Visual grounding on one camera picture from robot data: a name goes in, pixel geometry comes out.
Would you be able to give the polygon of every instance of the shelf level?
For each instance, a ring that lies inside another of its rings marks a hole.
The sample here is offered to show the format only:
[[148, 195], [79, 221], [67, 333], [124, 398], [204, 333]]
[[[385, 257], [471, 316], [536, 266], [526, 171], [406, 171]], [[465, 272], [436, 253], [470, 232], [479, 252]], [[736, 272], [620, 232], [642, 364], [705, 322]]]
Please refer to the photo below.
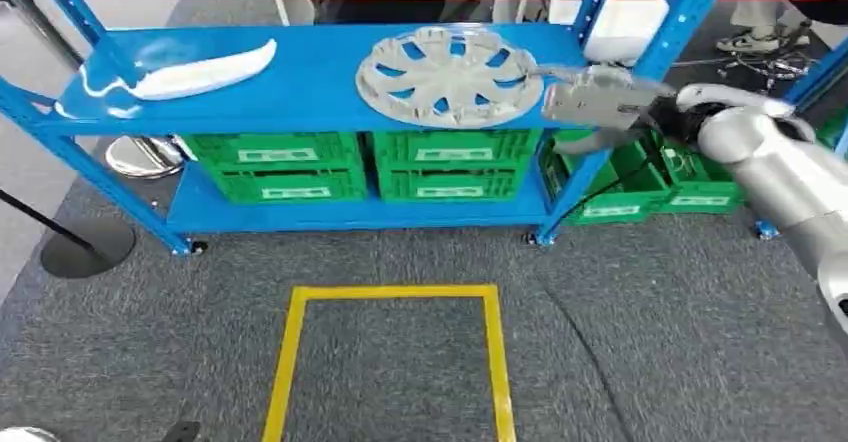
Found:
[[540, 224], [548, 215], [547, 193], [538, 170], [525, 179], [506, 202], [386, 203], [372, 187], [368, 198], [356, 202], [239, 205], [189, 164], [167, 225], [180, 233], [211, 233]]
[[[460, 24], [485, 27], [540, 64], [586, 64], [570, 27], [553, 24]], [[420, 25], [213, 27], [111, 31], [110, 38], [147, 70], [239, 53], [277, 41], [271, 65], [255, 77], [206, 94], [142, 101], [116, 81], [97, 50], [36, 127], [66, 135], [165, 135], [234, 132], [414, 130], [384, 117], [360, 98], [354, 74], [379, 40]], [[504, 129], [564, 128], [539, 106]]]

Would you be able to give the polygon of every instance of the person's leg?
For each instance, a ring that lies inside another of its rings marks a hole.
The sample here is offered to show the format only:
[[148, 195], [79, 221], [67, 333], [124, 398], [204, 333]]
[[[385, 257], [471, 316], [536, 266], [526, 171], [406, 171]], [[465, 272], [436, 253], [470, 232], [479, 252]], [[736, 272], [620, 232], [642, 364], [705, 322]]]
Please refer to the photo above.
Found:
[[740, 0], [730, 23], [745, 30], [716, 44], [725, 52], [771, 52], [780, 47], [783, 35], [777, 18], [782, 2], [777, 0]]

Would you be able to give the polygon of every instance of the yellow tape square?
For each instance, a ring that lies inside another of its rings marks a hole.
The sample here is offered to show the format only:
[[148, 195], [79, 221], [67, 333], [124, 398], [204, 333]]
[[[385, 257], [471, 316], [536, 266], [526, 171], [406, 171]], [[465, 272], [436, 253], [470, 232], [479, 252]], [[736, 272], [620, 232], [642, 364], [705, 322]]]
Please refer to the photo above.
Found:
[[515, 423], [512, 399], [509, 395], [509, 375], [506, 367], [506, 348], [501, 328], [498, 288], [494, 285], [380, 285], [357, 287], [295, 287], [292, 290], [283, 344], [277, 361], [277, 374], [268, 407], [268, 418], [262, 442], [280, 442], [289, 405], [294, 378], [297, 349], [303, 329], [306, 303], [310, 300], [362, 300], [433, 297], [481, 297], [486, 323], [486, 348], [498, 442], [515, 442]]

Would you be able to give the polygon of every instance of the sneaker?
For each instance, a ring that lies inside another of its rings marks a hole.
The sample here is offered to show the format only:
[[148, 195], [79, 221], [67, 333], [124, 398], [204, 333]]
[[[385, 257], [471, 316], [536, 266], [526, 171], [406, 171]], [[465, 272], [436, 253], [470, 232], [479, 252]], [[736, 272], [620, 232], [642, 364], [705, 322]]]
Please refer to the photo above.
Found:
[[772, 34], [757, 38], [750, 30], [747, 30], [733, 37], [720, 39], [716, 42], [716, 48], [722, 52], [767, 54], [780, 48], [780, 37], [777, 34]]

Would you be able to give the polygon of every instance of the crate label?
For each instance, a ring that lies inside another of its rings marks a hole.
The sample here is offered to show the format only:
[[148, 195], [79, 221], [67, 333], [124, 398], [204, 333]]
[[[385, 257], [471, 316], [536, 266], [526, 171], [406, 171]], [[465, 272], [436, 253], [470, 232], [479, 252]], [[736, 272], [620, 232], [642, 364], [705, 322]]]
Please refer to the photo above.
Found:
[[583, 217], [613, 217], [616, 215], [635, 215], [642, 210], [639, 205], [623, 207], [589, 207], [583, 211]]
[[329, 187], [304, 187], [298, 189], [262, 189], [263, 199], [316, 199], [330, 197]]
[[481, 147], [477, 149], [418, 149], [415, 160], [493, 160], [492, 149]]
[[724, 207], [730, 204], [730, 197], [680, 196], [671, 201], [671, 205], [710, 205]]
[[483, 187], [419, 187], [416, 197], [483, 197]]
[[239, 162], [298, 162], [318, 160], [315, 149], [262, 149], [239, 150]]

